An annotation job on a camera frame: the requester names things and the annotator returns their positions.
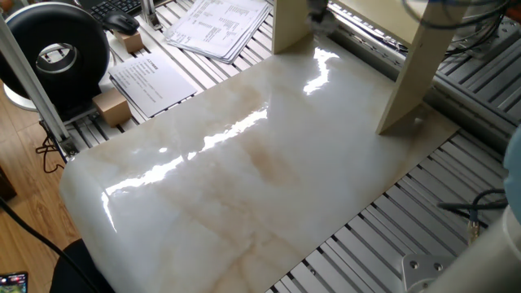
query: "wire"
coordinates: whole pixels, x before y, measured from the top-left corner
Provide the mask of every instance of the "wire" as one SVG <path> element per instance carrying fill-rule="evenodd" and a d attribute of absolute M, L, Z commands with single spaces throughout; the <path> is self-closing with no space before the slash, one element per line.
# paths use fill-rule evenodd
<path fill-rule="evenodd" d="M 456 48 L 448 50 L 447 52 L 445 52 L 445 58 L 450 57 L 452 55 L 465 53 L 469 50 L 476 48 L 477 46 L 481 46 L 484 43 L 488 42 L 488 40 L 490 40 L 496 34 L 496 31 L 499 29 L 499 26 L 501 25 L 501 22 L 503 21 L 504 17 L 504 14 L 499 15 L 499 17 L 494 22 L 493 26 L 491 26 L 489 30 L 483 36 L 481 36 L 479 40 L 477 40 L 474 44 L 465 48 Z"/>
<path fill-rule="evenodd" d="M 57 164 L 55 165 L 55 168 L 52 169 L 52 170 L 47 170 L 47 154 L 50 153 L 50 152 L 53 152 L 53 151 L 59 151 L 58 148 L 56 147 L 56 145 L 53 143 L 52 141 L 52 138 L 51 138 L 51 135 L 49 133 L 49 131 L 47 131 L 47 129 L 43 126 L 42 122 L 40 121 L 40 125 L 43 127 L 43 129 L 46 131 L 47 133 L 47 137 L 46 139 L 43 141 L 42 143 L 42 146 L 40 147 L 37 147 L 34 151 L 37 153 L 37 154 L 43 154 L 43 172 L 47 173 L 47 174 L 50 174 L 50 173 L 53 173 L 53 172 L 56 172 L 58 170 L 58 168 L 65 168 L 63 165 L 61 164 Z"/>
<path fill-rule="evenodd" d="M 494 194 L 499 194 L 499 195 L 502 195 L 502 194 L 505 194 L 505 190 L 504 189 L 499 189 L 499 188 L 494 188 L 494 189 L 490 189 L 490 190 L 485 190 L 483 192 L 480 192 L 478 194 L 478 196 L 475 197 L 474 201 L 472 202 L 472 206 L 473 206 L 473 209 L 475 209 L 475 207 L 478 205 L 479 201 L 487 196 L 487 195 L 494 195 Z"/>
<path fill-rule="evenodd" d="M 468 213 L 466 212 L 462 212 L 462 211 L 459 211 L 459 210 L 455 210 L 455 209 L 445 209 L 445 211 L 447 212 L 451 212 L 453 213 L 454 215 L 457 215 L 457 216 L 461 216 L 461 217 L 464 217 L 466 219 L 470 219 L 471 218 L 471 215 L 469 215 Z M 487 223 L 484 223 L 482 221 L 478 221 L 479 222 L 479 225 L 481 225 L 483 228 L 487 229 L 488 228 L 488 224 Z"/>
<path fill-rule="evenodd" d="M 444 30 L 452 30 L 452 29 L 458 29 L 458 28 L 465 28 L 468 26 L 471 26 L 473 24 L 478 24 L 479 22 L 483 20 L 490 19 L 494 17 L 495 15 L 503 14 L 506 10 L 506 8 L 517 5 L 519 1 L 511 1 L 511 0 L 504 0 L 501 3 L 500 6 L 494 8 L 493 10 L 483 13 L 482 15 L 478 15 L 473 20 L 468 20 L 465 22 L 461 22 L 460 24 L 434 24 L 430 21 L 423 20 L 419 15 L 414 12 L 414 9 L 410 6 L 408 0 L 401 0 L 401 4 L 405 8 L 405 12 L 407 12 L 408 15 L 410 15 L 414 20 L 418 21 L 422 26 L 427 28 L 434 28 L 434 29 L 444 29 Z"/>
<path fill-rule="evenodd" d="M 90 288 L 90 290 L 94 293 L 99 293 L 96 286 L 89 280 L 89 278 L 83 273 L 80 267 L 72 260 L 70 256 L 68 256 L 65 252 L 59 249 L 54 243 L 52 243 L 49 239 L 45 238 L 43 235 L 39 234 L 35 229 L 31 228 L 24 220 L 22 220 L 15 211 L 13 211 L 9 205 L 7 205 L 6 201 L 0 197 L 0 208 L 2 208 L 7 215 L 9 215 L 20 227 L 29 232 L 36 239 L 40 240 L 42 243 L 47 245 L 50 249 L 52 249 L 56 254 L 59 255 L 62 259 L 64 259 L 80 276 L 81 280 Z"/>
<path fill-rule="evenodd" d="M 478 219 L 478 211 L 480 210 L 493 210 L 493 209 L 503 209 L 508 206 L 508 201 L 506 199 L 499 199 L 491 203 L 487 204 L 479 204 L 479 201 L 487 195 L 494 194 L 505 194 L 504 189 L 493 188 L 490 190 L 485 190 L 480 192 L 472 201 L 471 204 L 468 203 L 438 203 L 436 206 L 438 208 L 444 209 L 445 211 L 451 212 L 458 216 L 462 216 L 470 221 L 479 222 L 479 224 L 488 228 L 488 225 L 483 223 Z M 462 212 L 460 210 L 466 209 L 470 213 Z"/>
<path fill-rule="evenodd" d="M 468 203 L 438 203 L 436 205 L 438 208 L 443 208 L 444 210 L 452 208 L 452 209 L 466 209 L 466 210 L 494 210 L 494 209 L 503 209 L 508 206 L 508 203 L 489 203 L 489 204 L 468 204 Z"/>

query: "keyboard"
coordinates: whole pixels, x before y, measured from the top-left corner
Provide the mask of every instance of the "keyboard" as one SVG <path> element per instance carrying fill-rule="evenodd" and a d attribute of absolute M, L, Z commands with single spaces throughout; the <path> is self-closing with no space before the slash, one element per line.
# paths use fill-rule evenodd
<path fill-rule="evenodd" d="M 91 7 L 88 12 L 96 20 L 101 21 L 109 11 L 123 11 L 132 15 L 140 10 L 139 0 L 107 0 Z"/>

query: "paper document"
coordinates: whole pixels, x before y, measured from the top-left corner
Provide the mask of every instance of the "paper document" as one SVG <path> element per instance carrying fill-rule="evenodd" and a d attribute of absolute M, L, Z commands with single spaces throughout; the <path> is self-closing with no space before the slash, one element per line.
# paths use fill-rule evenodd
<path fill-rule="evenodd" d="M 154 54 L 125 61 L 108 69 L 108 73 L 149 118 L 196 92 L 161 56 Z"/>
<path fill-rule="evenodd" d="M 265 0 L 197 0 L 164 35 L 170 45 L 232 63 L 270 11 Z"/>

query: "wooden floor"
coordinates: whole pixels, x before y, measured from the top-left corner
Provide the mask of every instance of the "wooden floor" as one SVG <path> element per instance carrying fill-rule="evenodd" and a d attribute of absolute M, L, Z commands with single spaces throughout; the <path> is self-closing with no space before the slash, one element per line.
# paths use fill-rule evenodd
<path fill-rule="evenodd" d="M 29 225 L 63 249 L 80 235 L 58 194 L 63 170 L 45 174 L 42 155 L 34 151 L 45 137 L 37 113 L 10 104 L 0 90 L 0 166 L 18 193 L 9 204 Z M 57 163 L 63 164 L 59 154 L 49 153 L 47 168 L 53 169 Z M 57 259 L 53 251 L 0 211 L 0 273 L 27 271 L 29 292 L 49 292 Z"/>

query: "phone screen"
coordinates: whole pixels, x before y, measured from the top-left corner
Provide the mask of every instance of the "phone screen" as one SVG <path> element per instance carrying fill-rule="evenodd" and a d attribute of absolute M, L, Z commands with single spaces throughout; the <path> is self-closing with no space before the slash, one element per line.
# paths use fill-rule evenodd
<path fill-rule="evenodd" d="M 0 275 L 0 293 L 27 293 L 27 273 Z"/>

